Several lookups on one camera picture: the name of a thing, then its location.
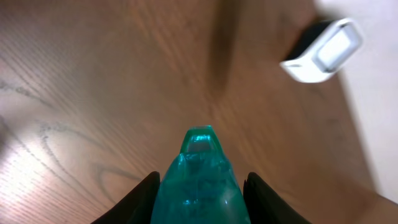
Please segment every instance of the wood grain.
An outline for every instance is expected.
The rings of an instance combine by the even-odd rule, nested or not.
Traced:
[[[0,1],[0,223],[89,223],[190,126],[211,124],[238,182],[257,172],[313,223],[376,195],[338,76],[278,66],[310,0]]]

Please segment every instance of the teal plastic object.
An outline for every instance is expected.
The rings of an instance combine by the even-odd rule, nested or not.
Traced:
[[[188,130],[160,184],[150,222],[250,223],[232,166],[211,126]]]

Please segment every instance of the white object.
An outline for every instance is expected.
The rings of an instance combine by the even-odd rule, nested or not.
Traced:
[[[333,21],[314,40],[305,41],[312,43],[300,56],[280,63],[290,76],[304,83],[329,79],[362,44],[357,25],[348,18]]]

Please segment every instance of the translucent teal plastic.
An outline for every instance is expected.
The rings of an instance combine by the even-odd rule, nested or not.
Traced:
[[[160,184],[150,222],[250,223],[231,164],[211,126],[188,130]]]

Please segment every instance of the white wall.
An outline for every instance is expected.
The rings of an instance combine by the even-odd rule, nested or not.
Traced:
[[[342,80],[378,192],[398,203],[398,1],[316,0],[356,20],[364,45]]]

